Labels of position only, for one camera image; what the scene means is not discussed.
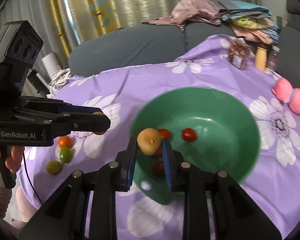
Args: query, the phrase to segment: brown pear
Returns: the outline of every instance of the brown pear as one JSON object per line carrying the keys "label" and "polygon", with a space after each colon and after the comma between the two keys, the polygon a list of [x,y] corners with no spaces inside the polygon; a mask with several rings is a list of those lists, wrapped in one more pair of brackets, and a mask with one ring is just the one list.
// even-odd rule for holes
{"label": "brown pear", "polygon": [[137,143],[140,151],[144,155],[150,156],[160,150],[162,137],[156,129],[147,128],[138,134]]}

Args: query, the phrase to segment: white cable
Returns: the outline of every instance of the white cable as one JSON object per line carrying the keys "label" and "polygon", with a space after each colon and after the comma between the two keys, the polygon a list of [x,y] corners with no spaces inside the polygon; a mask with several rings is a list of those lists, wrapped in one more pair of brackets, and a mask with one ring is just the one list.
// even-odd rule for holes
{"label": "white cable", "polygon": [[50,85],[50,94],[47,98],[53,98],[56,93],[67,83],[71,77],[70,68],[62,69],[53,75]]}

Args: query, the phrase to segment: pink plush toy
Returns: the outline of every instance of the pink plush toy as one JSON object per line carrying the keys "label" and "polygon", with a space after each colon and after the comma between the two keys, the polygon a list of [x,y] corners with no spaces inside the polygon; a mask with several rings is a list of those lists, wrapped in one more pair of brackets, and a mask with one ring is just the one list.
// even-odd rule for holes
{"label": "pink plush toy", "polygon": [[288,104],[291,111],[300,115],[300,89],[292,88],[290,82],[279,78],[272,89],[272,93],[284,104]]}

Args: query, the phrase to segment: folded fabric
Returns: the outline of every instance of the folded fabric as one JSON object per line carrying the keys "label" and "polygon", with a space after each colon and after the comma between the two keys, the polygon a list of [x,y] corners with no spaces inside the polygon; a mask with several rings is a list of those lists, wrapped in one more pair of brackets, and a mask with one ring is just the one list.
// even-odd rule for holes
{"label": "folded fabric", "polygon": [[260,30],[247,29],[234,24],[230,24],[230,26],[237,37],[244,37],[246,41],[264,42],[265,44],[274,43],[274,40],[268,34]]}
{"label": "folded fabric", "polygon": [[261,19],[261,18],[270,18],[270,15],[266,15],[266,14],[258,14],[258,15],[248,15],[249,18],[255,18],[255,19]]}
{"label": "folded fabric", "polygon": [[219,8],[209,0],[181,0],[172,10],[170,16],[142,21],[152,25],[176,25],[184,29],[186,20],[221,24]]}
{"label": "folded fabric", "polygon": [[237,19],[231,19],[232,23],[234,25],[237,25],[239,27],[244,27],[247,29],[264,29],[268,27],[274,26],[270,21],[267,21],[265,19],[254,19],[254,18],[249,18],[249,17],[241,17]]}
{"label": "folded fabric", "polygon": [[263,15],[263,17],[272,16],[269,8],[242,1],[218,0],[217,6],[223,21],[247,15],[255,15],[255,18],[259,18],[258,15]]}
{"label": "folded fabric", "polygon": [[273,30],[271,29],[261,29],[259,30],[267,35],[270,36],[271,39],[273,39],[275,42],[278,42],[279,41],[279,34],[277,32],[274,32]]}
{"label": "folded fabric", "polygon": [[281,16],[272,16],[270,20],[276,23],[277,30],[282,30],[288,24],[288,21]]}

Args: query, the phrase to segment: pink cloth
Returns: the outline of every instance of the pink cloth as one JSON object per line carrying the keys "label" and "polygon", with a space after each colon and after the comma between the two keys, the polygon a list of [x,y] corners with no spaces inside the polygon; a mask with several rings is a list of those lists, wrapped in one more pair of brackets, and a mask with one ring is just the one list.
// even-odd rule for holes
{"label": "pink cloth", "polygon": [[219,8],[209,0],[181,0],[172,10],[171,15],[141,23],[152,25],[176,25],[183,30],[186,20],[221,24]]}
{"label": "pink cloth", "polygon": [[[2,219],[5,217],[5,214],[7,212],[11,196],[11,189],[0,187],[0,217]],[[15,220],[12,222],[12,224],[9,224],[5,220],[2,220],[2,223],[10,231],[10,233],[12,233],[18,239],[22,228],[33,217],[37,210],[29,203],[21,187],[17,189],[16,199],[18,208],[21,212],[21,216],[24,222]]]}
{"label": "pink cloth", "polygon": [[244,37],[246,41],[264,42],[265,44],[273,44],[271,37],[259,30],[247,29],[230,23],[232,30],[237,37]]}

